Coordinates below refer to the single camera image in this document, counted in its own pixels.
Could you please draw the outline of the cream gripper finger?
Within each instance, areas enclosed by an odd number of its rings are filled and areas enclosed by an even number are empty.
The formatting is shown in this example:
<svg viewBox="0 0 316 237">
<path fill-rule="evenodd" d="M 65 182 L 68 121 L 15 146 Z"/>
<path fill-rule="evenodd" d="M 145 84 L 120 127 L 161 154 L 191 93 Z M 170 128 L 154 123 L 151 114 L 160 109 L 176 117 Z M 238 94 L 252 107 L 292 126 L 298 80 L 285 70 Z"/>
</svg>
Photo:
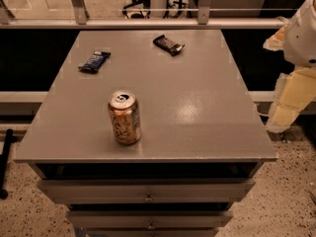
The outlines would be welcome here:
<svg viewBox="0 0 316 237">
<path fill-rule="evenodd" d="M 289 129 L 315 98 L 315 68 L 296 66 L 290 74 L 281 73 L 276 80 L 274 100 L 266 123 L 267 131 L 282 133 Z"/>
<path fill-rule="evenodd" d="M 287 26 L 281 27 L 277 32 L 265 40 L 263 48 L 271 51 L 283 50 Z"/>
</svg>

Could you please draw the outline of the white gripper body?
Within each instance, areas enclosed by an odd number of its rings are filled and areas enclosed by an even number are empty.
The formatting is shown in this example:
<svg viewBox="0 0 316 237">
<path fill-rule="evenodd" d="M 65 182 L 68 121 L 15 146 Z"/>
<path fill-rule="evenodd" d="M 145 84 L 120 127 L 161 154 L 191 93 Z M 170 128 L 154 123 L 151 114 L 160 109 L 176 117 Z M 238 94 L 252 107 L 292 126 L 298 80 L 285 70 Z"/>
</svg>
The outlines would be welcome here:
<svg viewBox="0 0 316 237">
<path fill-rule="evenodd" d="M 315 0 L 305 0 L 286 26 L 284 59 L 295 65 L 316 66 Z"/>
</svg>

